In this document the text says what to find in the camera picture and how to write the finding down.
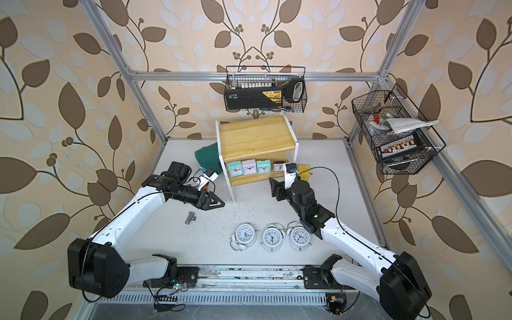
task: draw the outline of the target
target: white alarm clock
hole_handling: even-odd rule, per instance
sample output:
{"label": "white alarm clock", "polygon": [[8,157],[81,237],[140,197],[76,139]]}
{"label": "white alarm clock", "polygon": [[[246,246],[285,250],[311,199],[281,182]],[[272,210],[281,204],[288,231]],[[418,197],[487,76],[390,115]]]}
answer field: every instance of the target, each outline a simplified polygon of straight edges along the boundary
{"label": "white alarm clock", "polygon": [[303,226],[289,229],[286,234],[290,235],[290,245],[292,248],[302,251],[310,246],[309,241],[311,238],[309,237],[309,232]]}
{"label": "white alarm clock", "polygon": [[256,241],[256,230],[248,223],[240,225],[231,236],[231,243],[238,246],[238,250],[243,251]]}
{"label": "white alarm clock", "polygon": [[283,245],[284,233],[271,224],[263,232],[261,244],[270,252],[274,252]]}

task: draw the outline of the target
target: wire basket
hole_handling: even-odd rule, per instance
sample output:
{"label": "wire basket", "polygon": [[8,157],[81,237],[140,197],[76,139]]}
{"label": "wire basket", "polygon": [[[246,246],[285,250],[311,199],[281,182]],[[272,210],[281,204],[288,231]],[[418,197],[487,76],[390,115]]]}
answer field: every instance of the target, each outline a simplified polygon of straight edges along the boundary
{"label": "wire basket", "polygon": [[[403,133],[385,131],[372,134],[373,128],[368,128],[365,121],[373,117],[384,117],[387,113],[394,112],[400,118],[411,118],[398,98],[401,91],[395,91],[396,85],[391,91],[376,90],[352,100],[352,110],[359,126],[370,146],[377,167],[382,174],[390,175],[414,175],[429,163],[445,146],[446,143],[431,127],[418,128]],[[376,111],[368,111],[369,107],[378,105]],[[438,142],[430,141],[424,131],[431,129]]]}
{"label": "wire basket", "polygon": [[304,112],[305,72],[304,67],[227,66],[226,110]]}

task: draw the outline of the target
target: wire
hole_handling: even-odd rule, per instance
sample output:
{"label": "wire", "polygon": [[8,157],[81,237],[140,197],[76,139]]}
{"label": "wire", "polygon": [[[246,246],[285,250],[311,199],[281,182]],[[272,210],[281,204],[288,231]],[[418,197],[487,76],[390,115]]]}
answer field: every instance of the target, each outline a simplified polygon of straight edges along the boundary
{"label": "wire", "polygon": [[[93,243],[93,240],[94,238],[100,234],[103,229],[105,229],[107,226],[109,226],[112,221],[116,220],[119,216],[121,216],[121,214],[123,212],[125,212],[126,210],[128,210],[131,206],[133,206],[135,203],[138,203],[141,199],[147,197],[147,196],[150,196],[150,195],[154,195],[154,194],[174,194],[174,195],[180,195],[178,193],[175,193],[175,192],[170,192],[170,191],[158,191],[158,192],[153,192],[153,193],[150,193],[150,194],[147,194],[147,195],[144,195],[142,197],[140,197],[139,199],[137,199],[136,201],[132,202],[128,207],[126,207],[125,209],[123,209],[123,211],[121,211],[120,213],[118,213],[117,215],[115,215],[115,217],[112,218],[112,220],[110,220],[107,224],[105,224],[101,229],[99,229],[94,235],[93,237],[91,238],[91,240],[89,241],[89,243],[87,244],[87,248],[86,248],[86,252],[85,254],[83,255],[83,261],[82,261],[82,275],[81,275],[81,278],[82,278],[82,296],[83,298],[89,302],[89,303],[93,303],[93,302],[96,302],[98,300],[100,300],[102,297],[100,296],[98,299],[96,300],[89,300],[87,297],[86,297],[86,293],[83,289],[83,274],[84,274],[84,271],[85,271],[85,268],[86,268],[86,260],[87,260],[87,253],[89,252],[89,248],[91,247],[91,244]],[[192,199],[198,199],[198,198],[195,198],[195,197],[189,197],[189,196],[183,196],[183,197],[186,197],[186,198],[192,198]]]}
{"label": "wire", "polygon": [[[163,309],[167,310],[167,311],[172,311],[172,312],[180,312],[180,311],[183,311],[185,310],[185,308],[187,307],[184,303],[181,303],[181,304],[178,304],[178,305],[173,305],[170,309],[167,309],[165,308],[164,306],[162,306],[162,304],[157,300],[157,297],[153,294],[153,292],[151,291],[151,288],[149,286],[149,284],[147,284],[147,281],[144,280],[144,283],[146,284],[147,286],[147,289],[150,291],[151,293],[151,296],[153,297],[153,299],[155,300],[155,303],[158,304],[160,307],[162,307]],[[183,308],[179,309],[179,310],[173,310],[173,308],[176,308],[176,307],[180,307],[180,306],[183,306]]]}
{"label": "wire", "polygon": [[339,221],[339,218],[338,218],[338,203],[339,203],[339,194],[340,194],[340,188],[339,188],[339,180],[338,180],[338,176],[336,175],[336,173],[334,173],[333,170],[327,168],[327,167],[322,167],[322,166],[317,166],[317,167],[313,167],[313,168],[309,168],[307,170],[304,170],[302,171],[301,173],[297,174],[296,177],[300,176],[301,174],[303,174],[304,172],[307,172],[307,171],[310,171],[312,169],[316,169],[316,168],[323,168],[323,169],[327,169],[329,170],[330,172],[332,172],[332,174],[334,175],[334,177],[336,178],[336,183],[338,184],[338,199],[336,201],[336,209],[335,209],[335,212],[334,212],[334,215],[336,216],[336,221],[338,222],[340,228],[346,232],[349,236],[351,236],[352,238],[354,238],[357,242],[360,242],[362,245],[364,245],[365,247],[367,247],[368,249],[372,250],[374,253],[378,254],[380,257],[382,257],[383,259],[385,259],[386,261],[388,261],[391,266],[395,267],[396,270],[398,270],[405,279],[407,279],[407,281],[409,281],[409,283],[411,284],[411,286],[413,287],[413,289],[416,291],[416,293],[418,294],[418,296],[420,297],[421,301],[423,302],[423,304],[426,306],[426,309],[428,310],[429,312],[429,315],[424,317],[422,315],[418,315],[424,319],[428,319],[431,317],[431,313],[430,313],[430,308],[429,306],[426,304],[426,301],[425,299],[423,299],[423,297],[421,296],[421,294],[419,293],[418,289],[416,289],[416,286],[413,284],[413,282],[402,272],[402,270],[398,269],[398,267],[396,265],[394,265],[388,258],[384,257],[382,254],[380,254],[379,252],[375,251],[372,247],[368,246],[366,243],[364,243],[363,241],[361,241],[360,239],[356,238],[354,235],[352,235],[350,232],[348,232],[345,228],[343,228],[341,222]]}

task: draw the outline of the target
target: wooden shelf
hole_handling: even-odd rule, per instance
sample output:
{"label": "wooden shelf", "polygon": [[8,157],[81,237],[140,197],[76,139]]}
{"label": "wooden shelf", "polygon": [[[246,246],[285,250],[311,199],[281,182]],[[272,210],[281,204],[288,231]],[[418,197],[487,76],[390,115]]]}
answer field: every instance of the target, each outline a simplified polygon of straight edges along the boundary
{"label": "wooden shelf", "polygon": [[241,184],[246,184],[246,183],[251,183],[251,182],[258,182],[258,181],[264,181],[264,180],[268,180],[268,178],[278,178],[278,177],[284,177],[285,174],[284,172],[278,172],[278,173],[275,173],[275,172],[271,172],[269,174],[253,174],[253,175],[249,175],[249,176],[238,176],[238,177],[234,177],[234,178],[229,178],[229,183],[231,184],[231,186],[235,186],[235,185],[241,185]]}
{"label": "wooden shelf", "polygon": [[295,150],[295,140],[283,116],[221,124],[219,133],[225,162],[269,159],[266,154]]}

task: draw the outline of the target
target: towel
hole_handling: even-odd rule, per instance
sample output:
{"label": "towel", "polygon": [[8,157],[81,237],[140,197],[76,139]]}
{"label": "towel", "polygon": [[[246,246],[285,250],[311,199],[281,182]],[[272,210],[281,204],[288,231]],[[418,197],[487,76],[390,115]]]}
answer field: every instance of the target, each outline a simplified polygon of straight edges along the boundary
{"label": "towel", "polygon": [[389,123],[394,133],[407,132],[423,126],[431,126],[439,123],[439,120],[425,122],[413,118],[393,118],[386,121]]}

